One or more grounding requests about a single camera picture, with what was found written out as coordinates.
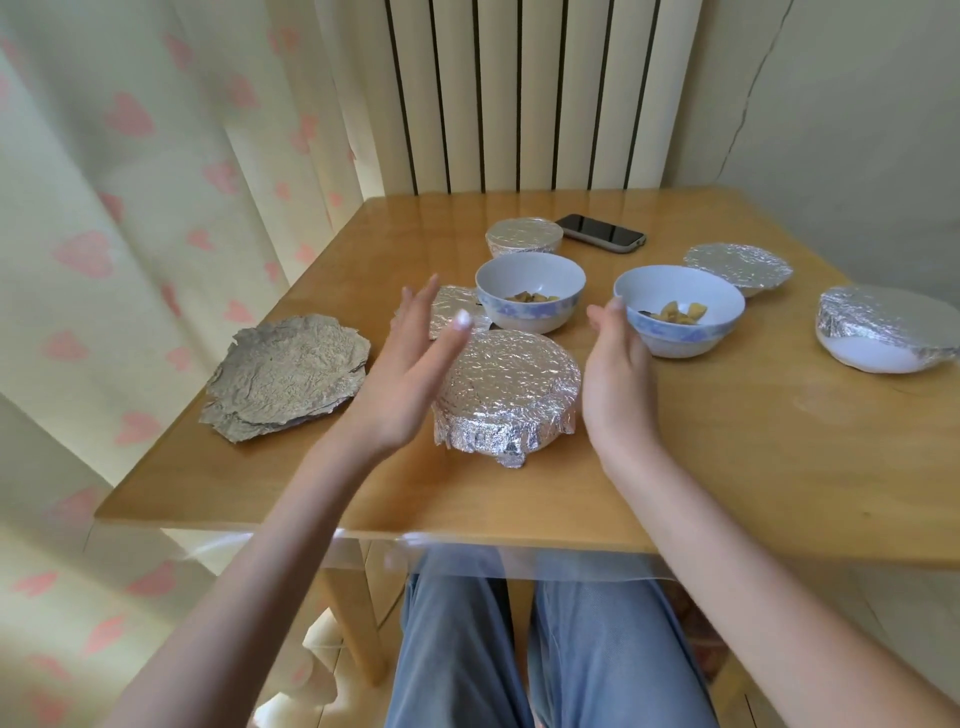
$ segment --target open bowl with food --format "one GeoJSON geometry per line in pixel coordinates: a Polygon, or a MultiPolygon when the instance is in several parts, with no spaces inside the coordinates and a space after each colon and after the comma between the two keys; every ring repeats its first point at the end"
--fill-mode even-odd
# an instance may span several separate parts
{"type": "Polygon", "coordinates": [[[653,356],[685,359],[733,331],[746,305],[736,286],[682,265],[645,265],[616,280],[627,318],[653,356]]]}
{"type": "Polygon", "coordinates": [[[546,333],[573,315],[587,274],[560,255],[501,255],[480,266],[476,284],[477,298],[499,327],[546,333]]]}

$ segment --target flattened aluminum foil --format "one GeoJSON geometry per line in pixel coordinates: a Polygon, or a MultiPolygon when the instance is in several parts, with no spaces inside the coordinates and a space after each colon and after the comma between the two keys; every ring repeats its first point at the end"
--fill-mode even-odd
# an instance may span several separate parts
{"type": "Polygon", "coordinates": [[[960,311],[898,288],[830,288],[820,296],[817,330],[826,338],[862,336],[909,349],[922,368],[960,357],[960,311]]]}
{"type": "Polygon", "coordinates": [[[206,384],[200,421],[231,442],[332,412],[360,389],[370,342],[330,316],[243,328],[206,384]]]}
{"type": "Polygon", "coordinates": [[[433,405],[434,441],[519,468],[576,425],[580,368],[545,336],[495,329],[476,334],[433,405]]]}
{"type": "Polygon", "coordinates": [[[487,245],[493,257],[509,253],[555,253],[564,239],[564,229],[542,217],[515,217],[493,223],[487,245]]]}
{"type": "Polygon", "coordinates": [[[483,305],[477,301],[475,288],[462,285],[442,285],[433,300],[430,312],[430,338],[436,339],[457,312],[463,308],[473,317],[473,333],[486,331],[493,321],[483,305]]]}
{"type": "Polygon", "coordinates": [[[686,252],[684,265],[719,276],[748,298],[776,288],[793,275],[793,268],[783,258],[735,243],[696,245],[686,252]]]}

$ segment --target black phone screen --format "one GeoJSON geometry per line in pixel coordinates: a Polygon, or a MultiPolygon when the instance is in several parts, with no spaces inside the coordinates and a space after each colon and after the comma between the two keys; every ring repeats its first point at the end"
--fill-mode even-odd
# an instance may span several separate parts
{"type": "Polygon", "coordinates": [[[621,228],[619,225],[612,225],[583,215],[567,215],[558,220],[557,225],[564,230],[582,232],[584,235],[606,240],[608,243],[613,243],[613,245],[621,248],[630,247],[636,243],[638,238],[643,236],[642,232],[621,228]]]}

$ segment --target curtain fold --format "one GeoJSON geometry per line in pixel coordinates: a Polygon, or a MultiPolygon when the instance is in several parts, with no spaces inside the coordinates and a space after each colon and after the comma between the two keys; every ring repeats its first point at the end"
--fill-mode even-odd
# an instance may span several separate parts
{"type": "Polygon", "coordinates": [[[96,506],[362,203],[311,0],[0,0],[0,715],[86,726],[212,581],[96,506]]]}

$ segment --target tabletop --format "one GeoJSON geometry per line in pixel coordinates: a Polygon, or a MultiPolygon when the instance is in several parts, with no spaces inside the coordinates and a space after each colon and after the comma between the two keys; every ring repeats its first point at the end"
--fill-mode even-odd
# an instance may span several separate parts
{"type": "MultiPolygon", "coordinates": [[[[593,342],[585,309],[630,268],[679,264],[713,241],[758,245],[794,277],[749,299],[713,351],[658,360],[660,421],[670,451],[774,551],[960,568],[960,368],[909,376],[843,366],[814,335],[819,295],[844,276],[723,188],[421,195],[368,200],[268,315],[335,316],[375,356],[399,289],[437,272],[473,285],[490,257],[485,230],[517,216],[579,212],[647,234],[614,255],[566,239],[560,255],[587,273],[578,310],[550,334],[583,366],[593,342]]],[[[200,393],[113,491],[103,522],[249,530],[260,523],[321,418],[235,446],[198,417],[200,393]]],[[[373,471],[341,521],[349,536],[503,546],[651,552],[654,546],[603,475],[583,423],[508,470],[436,447],[433,422],[373,471]]]]}

